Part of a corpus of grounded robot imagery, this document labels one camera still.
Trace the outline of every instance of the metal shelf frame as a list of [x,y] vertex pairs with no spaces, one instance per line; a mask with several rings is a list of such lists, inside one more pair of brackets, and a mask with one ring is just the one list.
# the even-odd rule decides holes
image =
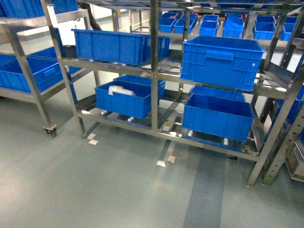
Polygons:
[[[80,9],[74,12],[69,13],[61,13],[56,15],[58,23],[85,18],[86,27],[88,27],[88,13],[86,10]],[[29,66],[27,56],[40,51],[44,50],[48,47],[53,46],[53,41],[44,38],[45,42],[41,42],[42,45],[38,45],[37,48],[33,50],[31,47],[31,42],[21,42],[18,36],[19,32],[35,29],[47,26],[47,20],[45,17],[38,17],[38,18],[31,18],[31,19],[7,19],[1,18],[0,19],[0,29],[5,32],[7,37],[8,43],[0,45],[0,53],[7,54],[7,55],[15,55],[18,63],[22,69],[23,75],[29,85],[31,93],[24,93],[19,91],[14,91],[10,89],[4,89],[0,87],[0,96],[7,97],[11,99],[21,100],[25,102],[34,103],[37,105],[41,118],[43,120],[43,128],[47,131],[49,135],[56,136],[57,129],[56,125],[52,123],[51,118],[48,114],[46,109],[45,101],[63,90],[66,85],[63,81],[58,82],[57,84],[53,85],[49,89],[44,92],[40,92],[33,76],[33,72]],[[69,75],[71,80],[76,81],[79,78],[87,75],[90,70],[81,69],[75,72],[73,75]]]
[[[112,9],[113,13],[113,23],[114,30],[119,29],[116,9],[137,9],[137,7],[126,7],[125,5],[120,5],[121,1],[110,1],[110,0],[81,0],[83,2],[92,3],[95,5],[103,6],[109,9]],[[124,3],[135,3],[134,0],[123,1]],[[180,10],[186,13],[185,15],[185,29],[182,36],[183,40],[187,40],[188,37],[188,28],[191,12],[217,12],[219,11],[236,11],[234,8],[218,8],[211,9],[201,7],[200,3],[210,3],[207,1],[143,1],[147,4],[147,7],[138,7],[140,10],[150,10],[150,34],[151,34],[151,53],[152,61],[151,66],[125,66],[123,64],[115,63],[105,63],[94,60],[85,60],[79,59],[75,56],[64,56],[61,51],[60,37],[57,36],[57,22],[56,18],[52,14],[52,1],[51,0],[41,0],[43,5],[43,10],[46,15],[48,22],[49,30],[53,38],[54,46],[57,52],[57,57],[60,63],[60,67],[64,76],[64,82],[67,86],[68,95],[71,101],[72,110],[75,118],[77,118],[80,128],[82,130],[83,137],[87,137],[88,133],[91,132],[99,123],[106,123],[109,125],[121,127],[135,132],[140,132],[156,137],[160,137],[166,140],[176,141],[180,143],[185,143],[191,146],[200,147],[206,150],[212,150],[220,153],[224,153],[231,156],[237,156],[239,158],[251,160],[255,162],[255,165],[252,169],[252,172],[248,178],[248,185],[253,185],[261,170],[263,169],[267,158],[272,151],[273,145],[275,144],[280,130],[284,126],[285,119],[291,109],[297,94],[304,82],[304,68],[302,67],[302,61],[299,63],[299,66],[295,73],[289,72],[286,69],[276,66],[271,63],[272,55],[275,51],[275,47],[278,43],[278,38],[280,32],[283,28],[283,24],[288,14],[293,11],[293,13],[303,14],[302,4],[297,1],[276,1],[274,3],[269,3],[273,5],[273,9],[261,9],[258,6],[262,6],[266,1],[260,1],[255,5],[256,8],[246,9],[246,11],[253,11],[252,15],[255,13],[258,14],[270,14],[277,13],[280,15],[280,20],[276,26],[274,38],[270,43],[270,48],[267,53],[266,59],[262,62],[260,72],[257,74],[256,78],[258,82],[254,86],[254,90],[251,92],[233,90],[228,88],[223,88],[213,85],[205,85],[201,83],[184,81],[180,79],[180,69],[181,69],[181,59],[182,51],[179,51],[179,54],[176,54],[177,50],[171,50],[170,56],[163,60],[158,60],[158,21],[159,21],[159,12],[160,10]],[[162,3],[176,3],[172,7],[164,8]],[[152,111],[150,115],[144,120],[134,120],[127,121],[128,117],[114,114],[106,113],[104,115],[100,114],[100,110],[95,108],[95,95],[91,95],[83,100],[74,101],[72,96],[72,91],[69,89],[69,80],[68,80],[68,66],[74,67],[83,67],[91,69],[93,71],[107,71],[114,72],[118,74],[131,74],[141,77],[148,77],[152,79]],[[179,84],[178,91],[166,90],[165,97],[163,99],[171,101],[171,105],[167,109],[162,109],[158,106],[158,80],[166,80],[170,82],[176,82]],[[209,139],[210,136],[206,134],[200,134],[194,132],[191,134],[189,130],[183,129],[181,127],[182,113],[176,111],[176,107],[179,104],[184,103],[189,94],[183,92],[183,85],[201,85],[214,88],[222,88],[226,90],[239,91],[243,93],[248,93],[254,95],[252,106],[255,111],[255,104],[258,96],[266,96],[272,99],[284,99],[284,105],[279,115],[276,118],[276,121],[273,123],[272,128],[267,134],[264,133],[264,126],[260,121],[260,118],[257,116],[255,111],[255,120],[252,124],[252,128],[249,134],[248,141],[246,143],[240,143],[234,140],[225,140],[224,138],[218,137],[215,140]],[[88,119],[95,121],[93,127],[88,131],[85,128],[83,119]],[[170,126],[170,130],[166,131],[163,126]]]

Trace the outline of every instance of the crate handle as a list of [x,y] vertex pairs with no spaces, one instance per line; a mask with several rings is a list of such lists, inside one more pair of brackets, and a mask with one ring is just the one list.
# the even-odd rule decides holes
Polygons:
[[233,53],[222,51],[206,51],[206,58],[215,58],[222,60],[233,60]]

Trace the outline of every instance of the blue plastic bin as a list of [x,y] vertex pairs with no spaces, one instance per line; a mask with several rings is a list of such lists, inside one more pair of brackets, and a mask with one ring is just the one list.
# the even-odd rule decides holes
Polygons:
[[244,21],[241,18],[229,14],[225,20],[225,25],[229,26],[231,29],[238,29],[240,27],[244,27]]
[[266,22],[266,23],[276,23],[276,19],[274,16],[257,16],[257,22]]
[[[124,75],[118,78],[115,78],[116,81],[132,82],[141,85],[151,86],[151,79],[145,77],[138,77],[134,75]],[[158,80],[158,98],[161,99],[165,95],[165,86],[166,81]]]
[[[52,0],[55,13],[78,9],[76,0]],[[3,9],[8,17],[34,18],[44,16],[40,0],[2,0]]]
[[[132,90],[136,96],[113,93],[109,95],[109,86],[122,86]],[[112,81],[95,88],[96,108],[143,119],[151,111],[151,87],[147,85]]]
[[[190,20],[189,22],[189,29],[188,29],[188,33],[190,34],[192,32],[192,29],[195,27],[196,25],[196,21],[195,20]],[[184,24],[185,24],[185,20],[184,19],[179,19],[175,25],[174,25],[174,32],[175,33],[184,33]]]
[[[72,29],[79,58],[138,66],[151,61],[151,36],[146,34]],[[158,57],[169,54],[170,37],[158,38]]]
[[179,13],[164,13],[164,14],[162,14],[161,18],[178,19],[179,18]]
[[[63,80],[57,61],[28,57],[28,63],[40,92]],[[0,81],[3,88],[30,93],[17,60],[0,65]]]
[[16,59],[15,56],[0,54],[0,65]]
[[283,30],[281,32],[281,40],[289,41],[294,28],[295,28],[294,23],[285,23]]
[[2,5],[1,5],[1,2],[0,2],[0,18],[2,18],[2,17],[6,17],[6,14],[5,14],[4,9],[3,9]]
[[[51,59],[57,61],[57,54],[54,47],[49,47],[47,49],[44,49],[42,51],[36,52],[31,54],[30,56],[38,57],[38,58],[44,58],[44,59]],[[70,73],[73,74],[80,70],[79,67],[70,66]]]
[[200,36],[183,43],[181,79],[253,90],[264,53],[258,42]]
[[[185,16],[186,16],[186,14],[184,14],[180,19],[185,19]],[[192,13],[192,14],[190,14],[190,21],[195,21],[195,23],[196,22],[198,22],[198,15],[196,14],[196,13]]]
[[256,22],[255,29],[253,31],[254,39],[268,39],[271,40],[275,32],[274,23],[259,23]]
[[210,87],[198,86],[198,85],[192,87],[192,89],[190,90],[190,95],[191,94],[215,96],[219,98],[237,100],[242,102],[245,101],[245,97],[242,93],[224,90],[224,89],[215,89]]
[[219,15],[204,15],[203,21],[218,21]]
[[235,28],[231,28],[229,25],[224,24],[223,37],[242,38],[243,30],[244,30],[243,27],[239,27],[235,29]]
[[218,30],[217,21],[202,21],[199,34],[201,36],[216,36]]
[[249,103],[192,94],[185,103],[182,127],[246,142],[253,119]]
[[287,17],[285,23],[296,23],[298,17]]
[[[241,2],[253,2],[257,0],[219,0],[219,2],[227,2],[227,1],[241,1]],[[251,4],[220,4],[222,8],[251,8]]]
[[175,18],[160,18],[159,31],[172,33],[173,25],[175,22]]

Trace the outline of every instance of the gray epoxy floor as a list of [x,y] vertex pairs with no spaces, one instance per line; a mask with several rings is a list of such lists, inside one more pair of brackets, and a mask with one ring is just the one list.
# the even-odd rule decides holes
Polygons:
[[[92,94],[93,76],[76,90]],[[250,161],[103,124],[91,145],[65,90],[47,108],[56,138],[35,105],[0,98],[0,228],[303,227],[304,184],[286,169],[271,186],[247,187]],[[171,152],[174,164],[156,165]]]

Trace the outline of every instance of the dark gray floor stripe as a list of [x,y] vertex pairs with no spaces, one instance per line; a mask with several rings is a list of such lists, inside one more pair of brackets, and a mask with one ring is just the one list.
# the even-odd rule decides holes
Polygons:
[[202,152],[188,204],[184,228],[219,228],[226,156]]

